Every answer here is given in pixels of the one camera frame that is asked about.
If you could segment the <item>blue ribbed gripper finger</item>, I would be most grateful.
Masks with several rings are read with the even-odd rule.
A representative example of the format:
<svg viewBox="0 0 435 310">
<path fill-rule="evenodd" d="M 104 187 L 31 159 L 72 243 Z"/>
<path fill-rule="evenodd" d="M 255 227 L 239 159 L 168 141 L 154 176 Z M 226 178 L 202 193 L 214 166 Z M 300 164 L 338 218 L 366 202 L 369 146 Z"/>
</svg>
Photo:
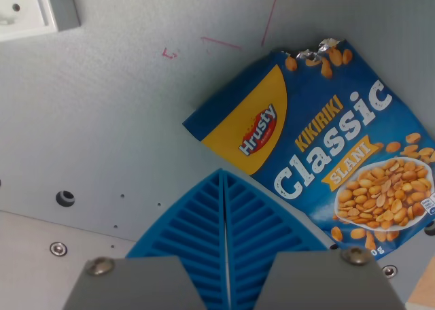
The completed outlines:
<svg viewBox="0 0 435 310">
<path fill-rule="evenodd" d="M 375 259 L 326 247 L 290 212 L 224 171 L 232 309 L 403 309 Z"/>
<path fill-rule="evenodd" d="M 127 259 L 177 256 L 207 309 L 227 309 L 224 171 L 218 169 L 168 208 Z"/>
</svg>

